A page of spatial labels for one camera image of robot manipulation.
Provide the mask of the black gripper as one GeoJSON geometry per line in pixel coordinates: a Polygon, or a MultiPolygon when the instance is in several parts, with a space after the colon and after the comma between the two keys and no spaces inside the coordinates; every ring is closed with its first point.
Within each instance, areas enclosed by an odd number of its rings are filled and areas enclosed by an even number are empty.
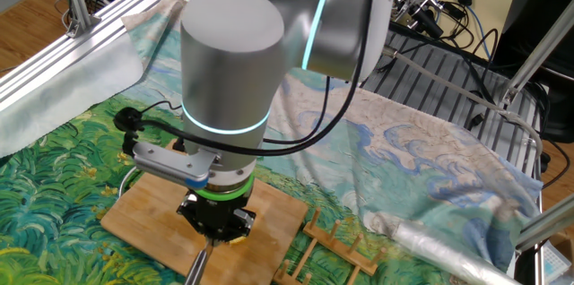
{"type": "Polygon", "coordinates": [[[212,230],[216,230],[216,240],[235,240],[247,237],[255,222],[256,214],[245,209],[247,203],[247,195],[214,200],[188,191],[177,208],[177,214],[206,238],[211,238],[212,230]]]}

